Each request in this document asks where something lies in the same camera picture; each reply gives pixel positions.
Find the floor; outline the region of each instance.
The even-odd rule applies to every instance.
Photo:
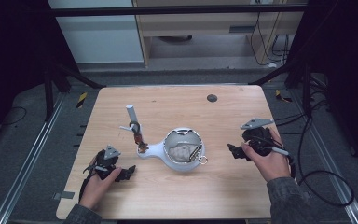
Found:
[[[283,36],[279,37],[273,53],[280,54],[279,49],[282,49],[284,40]],[[273,64],[259,65],[244,35],[193,36],[191,40],[156,37],[147,67],[120,67],[102,73],[87,71],[84,76],[108,86],[246,84],[284,63],[282,56],[273,53],[270,53],[271,58],[276,59]],[[302,186],[310,194],[312,212],[320,223],[358,223],[358,158],[351,155],[334,114],[328,112],[328,105],[315,108],[312,126],[304,137],[302,147],[299,147],[299,133],[304,128],[305,120],[300,117],[290,125],[282,124],[290,119],[287,118],[289,115],[302,113],[301,88],[286,90],[282,84],[284,78],[284,74],[274,78],[263,86],[263,90],[276,123],[281,124],[279,131],[286,147],[295,155],[302,148],[301,161],[305,172],[328,169],[345,176],[356,196],[351,206],[336,207],[323,202],[308,187]],[[55,217],[59,201],[54,200],[54,196],[64,189],[81,136],[85,132],[84,125],[89,120],[98,95],[98,90],[76,79],[69,80],[73,85],[70,93],[61,94],[54,90],[55,101],[62,104],[56,121],[47,128],[48,138],[39,138],[41,130],[46,128],[43,86],[19,94],[0,129],[0,208],[6,209],[3,214],[7,214],[8,223],[60,223]],[[276,90],[281,91],[283,98],[290,98],[293,102],[277,99]],[[87,99],[82,108],[78,109],[78,98],[85,91],[88,93]],[[321,94],[314,95],[313,104],[323,101]],[[35,142],[39,143],[39,148],[35,148]],[[23,164],[29,165],[28,170],[24,169]],[[309,182],[324,197],[334,202],[342,203],[350,197],[345,185],[331,176],[316,175]],[[13,183],[18,183],[15,188],[18,192],[11,193]],[[2,207],[5,199],[14,203]],[[150,223],[150,220],[119,223]],[[244,223],[244,220],[215,223]],[[267,221],[250,220],[250,223]]]

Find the person's right hand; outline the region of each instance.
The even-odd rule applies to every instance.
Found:
[[[282,143],[274,131],[269,129],[269,132],[275,141]],[[267,156],[262,157],[245,143],[241,143],[241,147],[245,154],[255,163],[255,166],[267,182],[279,177],[290,177],[288,160],[282,154],[271,151]]]

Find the person's left hand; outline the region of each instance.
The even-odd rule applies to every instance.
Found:
[[[79,204],[92,210],[109,190],[109,187],[113,184],[113,182],[115,182],[115,179],[118,177],[120,172],[121,167],[117,167],[104,180],[101,180],[97,174],[93,175],[89,179],[89,183],[87,183],[84,188]]]

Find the small round object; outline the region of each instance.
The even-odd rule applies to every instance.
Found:
[[[217,96],[214,95],[214,94],[209,94],[209,95],[206,97],[206,99],[207,99],[209,102],[213,103],[213,102],[216,102],[216,101],[217,101]]]

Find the sleeve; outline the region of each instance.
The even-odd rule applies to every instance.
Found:
[[[82,205],[75,204],[63,224],[100,224],[102,218]]]
[[[307,198],[293,178],[270,180],[267,188],[271,200],[272,223],[316,223]]]

